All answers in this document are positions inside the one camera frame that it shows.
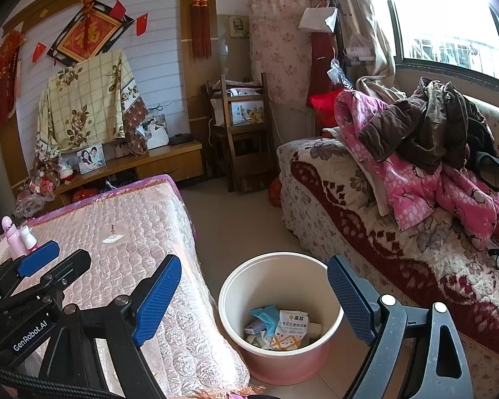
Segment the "pink polka dot blanket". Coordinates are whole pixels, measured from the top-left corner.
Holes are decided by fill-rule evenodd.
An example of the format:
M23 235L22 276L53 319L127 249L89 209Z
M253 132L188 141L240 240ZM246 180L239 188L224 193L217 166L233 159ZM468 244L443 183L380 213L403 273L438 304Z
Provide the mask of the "pink polka dot blanket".
M336 98L335 118L354 159L367 161L384 184L399 229L417 225L440 205L460 219L471 243L484 249L499 221L499 192L479 181L473 171L456 170L445 163L429 175L397 153L376 162L357 136L386 106L382 100L344 90Z

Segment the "wooden chair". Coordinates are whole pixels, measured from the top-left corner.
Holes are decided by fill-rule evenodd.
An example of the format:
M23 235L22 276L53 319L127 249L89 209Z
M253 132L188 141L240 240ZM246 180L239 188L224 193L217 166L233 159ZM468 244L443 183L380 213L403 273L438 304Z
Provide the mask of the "wooden chair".
M228 96L227 90L236 87L221 76L220 88L207 84L207 97L211 110L211 141L215 154L215 173L220 169L218 147L224 156L228 191L252 192L266 188L278 174L277 157L273 145L272 114L266 74L261 74L262 93L249 96ZM210 99L221 99L224 124L216 126ZM240 101L263 101L264 118L259 122L244 122L233 125L232 103Z

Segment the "wooden cabinet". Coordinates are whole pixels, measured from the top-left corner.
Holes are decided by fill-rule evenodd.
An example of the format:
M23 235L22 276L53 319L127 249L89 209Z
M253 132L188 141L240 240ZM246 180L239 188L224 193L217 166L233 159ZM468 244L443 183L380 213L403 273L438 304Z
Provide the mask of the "wooden cabinet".
M141 156L129 155L107 161L106 166L87 174L78 174L72 181L60 185L55 191L56 200L49 202L40 213L48 213L72 203L72 195L78 188L111 174L135 168L140 180L168 174L174 181L199 177L203 174L202 145L198 141L164 146L149 150Z
M202 156L199 150L166 157L155 162L137 166L137 177L148 177L168 174L174 181L181 181L203 174Z

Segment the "bed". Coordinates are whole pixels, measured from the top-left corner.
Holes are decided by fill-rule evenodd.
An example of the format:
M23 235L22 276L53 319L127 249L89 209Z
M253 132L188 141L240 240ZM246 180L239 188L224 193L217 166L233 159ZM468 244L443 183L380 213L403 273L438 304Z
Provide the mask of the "bed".
M24 279L21 289L38 283L42 274L76 249L85 249L92 258L91 268L67 289L64 301L82 309L130 294L167 254L177 255L182 265L180 286L155 337L142 346L146 361L167 397L194 397L203 392L208 397L224 397L245 391L249 372L219 332L216 304L196 256L193 227L169 176L76 202L34 219L30 227L39 242L57 241L61 253L39 273ZM123 237L104 243L112 241L112 231ZM10 256L7 242L0 237L0 263ZM103 341L98 345L109 388L122 395L107 345Z
M499 150L499 108L474 100ZM437 208L400 232L392 214L381 217L371 186L335 139L305 139L278 149L281 206L286 227L313 256L344 254L381 293L406 305L445 302L458 328L474 395L499 393L499 271L478 252L458 221Z

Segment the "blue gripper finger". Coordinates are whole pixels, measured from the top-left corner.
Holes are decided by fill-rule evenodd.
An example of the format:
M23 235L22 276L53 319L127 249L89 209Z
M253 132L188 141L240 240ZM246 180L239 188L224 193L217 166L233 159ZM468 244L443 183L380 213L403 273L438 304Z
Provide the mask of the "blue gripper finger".
M137 309L137 326L133 332L133 340L137 346L142 346L157 332L181 280L181 261L179 258L175 255L168 255L153 276L144 280L152 279L154 283Z
M371 346L376 339L376 330L370 303L376 303L379 294L366 279L355 274L343 256L329 259L327 278L355 336Z
M17 273L22 278L32 276L49 262L57 258L59 256L59 251L59 245L55 241L48 241L26 257L22 258L22 261L17 267Z

